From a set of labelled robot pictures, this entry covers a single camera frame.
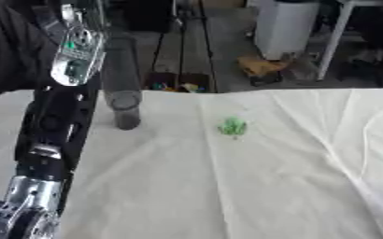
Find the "tripod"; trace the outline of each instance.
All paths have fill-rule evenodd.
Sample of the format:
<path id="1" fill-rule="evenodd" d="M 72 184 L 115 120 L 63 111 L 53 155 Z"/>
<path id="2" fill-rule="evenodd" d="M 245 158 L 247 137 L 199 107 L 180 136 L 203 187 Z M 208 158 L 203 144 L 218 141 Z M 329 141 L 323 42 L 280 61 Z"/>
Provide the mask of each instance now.
<path id="1" fill-rule="evenodd" d="M 216 72 L 215 67 L 213 64 L 213 51 L 210 44 L 210 38 L 209 38 L 209 32 L 207 28 L 207 16 L 205 11 L 205 6 L 203 3 L 203 0 L 198 0 L 197 3 L 198 10 L 199 10 L 199 16 L 196 17 L 196 14 L 194 12 L 194 9 L 190 6 L 189 3 L 186 3 L 184 5 L 178 5 L 176 1 L 173 3 L 173 15 L 174 20 L 176 23 L 178 23 L 180 28 L 180 53 L 179 53 L 179 67 L 178 67 L 178 74 L 175 82 L 175 88 L 178 88 L 178 83 L 181 82 L 182 76 L 183 76 L 183 70 L 184 70 L 184 47 L 186 43 L 186 33 L 188 30 L 188 24 L 190 20 L 200 20 L 202 23 L 202 27 L 204 30 L 205 35 L 205 42 L 206 42 L 206 54 L 209 61 L 209 67 L 210 67 L 210 89 L 213 92 L 218 92 L 218 84 L 216 80 Z M 161 47 L 163 44 L 163 40 L 165 38 L 165 33 L 161 33 L 160 37 L 158 39 L 158 45 L 157 49 L 154 51 L 154 59 L 152 61 L 151 71 L 155 71 L 155 65 L 158 61 L 158 57 L 161 52 Z"/>

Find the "clear plastic cup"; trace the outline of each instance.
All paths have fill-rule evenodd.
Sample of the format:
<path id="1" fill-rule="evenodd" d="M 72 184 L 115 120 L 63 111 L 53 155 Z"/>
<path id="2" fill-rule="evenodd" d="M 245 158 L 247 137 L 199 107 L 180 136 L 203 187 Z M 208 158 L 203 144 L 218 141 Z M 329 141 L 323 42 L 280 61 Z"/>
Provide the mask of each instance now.
<path id="1" fill-rule="evenodd" d="M 115 114 L 116 126 L 124 131 L 136 128 L 140 122 L 139 104 L 141 94 L 138 91 L 118 91 L 106 96 L 108 106 Z"/>

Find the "white cabinet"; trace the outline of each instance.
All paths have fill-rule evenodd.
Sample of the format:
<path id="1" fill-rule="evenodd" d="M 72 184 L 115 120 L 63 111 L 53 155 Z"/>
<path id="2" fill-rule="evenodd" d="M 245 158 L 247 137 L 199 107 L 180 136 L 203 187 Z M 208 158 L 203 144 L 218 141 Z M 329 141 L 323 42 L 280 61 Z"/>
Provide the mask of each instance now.
<path id="1" fill-rule="evenodd" d="M 319 3 L 280 3 L 262 0 L 257 19 L 255 45 L 267 60 L 280 60 L 284 54 L 305 50 Z"/>

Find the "green object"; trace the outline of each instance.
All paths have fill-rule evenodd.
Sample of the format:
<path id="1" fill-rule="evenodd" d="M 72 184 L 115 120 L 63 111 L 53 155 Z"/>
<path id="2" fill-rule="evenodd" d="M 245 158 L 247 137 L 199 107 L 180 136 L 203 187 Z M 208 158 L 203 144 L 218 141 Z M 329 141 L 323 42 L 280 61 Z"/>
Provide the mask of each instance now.
<path id="1" fill-rule="evenodd" d="M 246 133 L 247 124 L 237 117 L 230 117 L 218 126 L 218 129 L 222 134 L 237 137 Z"/>
<path id="2" fill-rule="evenodd" d="M 76 44 L 74 44 L 74 42 L 72 42 L 72 41 L 68 41 L 66 43 L 66 47 L 69 49 L 74 49 L 76 47 Z"/>

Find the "green marking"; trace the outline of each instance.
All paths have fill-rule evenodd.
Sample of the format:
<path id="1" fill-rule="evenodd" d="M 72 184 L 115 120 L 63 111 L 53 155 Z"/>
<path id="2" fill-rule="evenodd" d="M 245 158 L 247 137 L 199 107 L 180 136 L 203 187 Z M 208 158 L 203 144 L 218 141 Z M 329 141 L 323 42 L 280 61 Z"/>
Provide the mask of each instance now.
<path id="1" fill-rule="evenodd" d="M 68 41 L 66 43 L 66 47 L 69 49 L 74 49 L 76 47 L 76 44 L 74 44 L 74 42 L 72 42 L 72 41 Z"/>

